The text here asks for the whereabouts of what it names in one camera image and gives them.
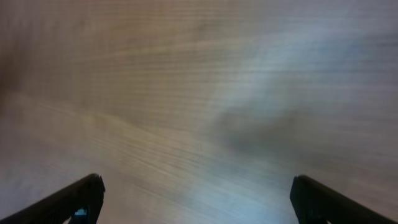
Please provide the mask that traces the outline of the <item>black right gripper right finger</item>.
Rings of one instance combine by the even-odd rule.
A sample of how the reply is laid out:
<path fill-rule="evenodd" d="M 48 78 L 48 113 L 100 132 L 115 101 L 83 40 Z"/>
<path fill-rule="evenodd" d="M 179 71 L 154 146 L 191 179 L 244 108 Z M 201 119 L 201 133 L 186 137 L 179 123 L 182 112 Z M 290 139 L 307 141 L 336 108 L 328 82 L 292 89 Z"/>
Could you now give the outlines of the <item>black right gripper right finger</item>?
<path fill-rule="evenodd" d="M 306 175 L 294 177 L 290 201 L 300 224 L 397 224 Z"/>

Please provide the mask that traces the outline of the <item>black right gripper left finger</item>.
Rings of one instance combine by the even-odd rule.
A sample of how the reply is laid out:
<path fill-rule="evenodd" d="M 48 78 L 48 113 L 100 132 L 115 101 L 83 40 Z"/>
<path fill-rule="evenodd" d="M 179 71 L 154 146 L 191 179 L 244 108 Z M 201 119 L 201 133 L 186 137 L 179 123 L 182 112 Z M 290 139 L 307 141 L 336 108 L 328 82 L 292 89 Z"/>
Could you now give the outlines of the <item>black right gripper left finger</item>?
<path fill-rule="evenodd" d="M 90 174 L 1 220 L 1 224 L 96 224 L 104 202 L 102 177 Z"/>

